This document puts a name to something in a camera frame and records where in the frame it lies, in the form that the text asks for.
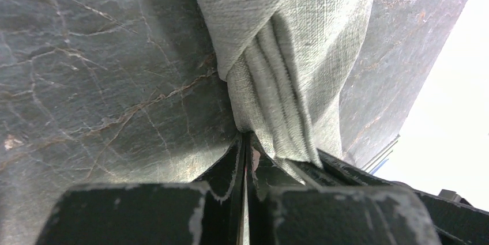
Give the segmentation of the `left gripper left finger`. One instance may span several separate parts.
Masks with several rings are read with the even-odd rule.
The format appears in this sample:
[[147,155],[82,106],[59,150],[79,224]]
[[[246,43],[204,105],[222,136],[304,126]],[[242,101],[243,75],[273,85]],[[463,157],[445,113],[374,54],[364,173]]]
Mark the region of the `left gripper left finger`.
[[246,137],[189,183],[81,184],[37,244],[242,244]]

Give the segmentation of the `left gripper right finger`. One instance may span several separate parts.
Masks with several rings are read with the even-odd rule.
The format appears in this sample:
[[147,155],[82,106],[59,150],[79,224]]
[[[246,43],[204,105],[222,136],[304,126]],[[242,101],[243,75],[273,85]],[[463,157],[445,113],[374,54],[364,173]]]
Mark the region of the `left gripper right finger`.
[[325,152],[283,170],[244,135],[250,244],[487,244],[488,212],[370,175]]

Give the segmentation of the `grey cloth napkin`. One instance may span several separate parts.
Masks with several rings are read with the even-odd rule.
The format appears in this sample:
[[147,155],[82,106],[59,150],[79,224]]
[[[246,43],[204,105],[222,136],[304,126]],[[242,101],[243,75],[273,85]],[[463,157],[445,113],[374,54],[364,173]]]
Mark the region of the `grey cloth napkin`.
[[340,92],[366,37],[373,0],[197,0],[234,121],[293,178],[343,153]]

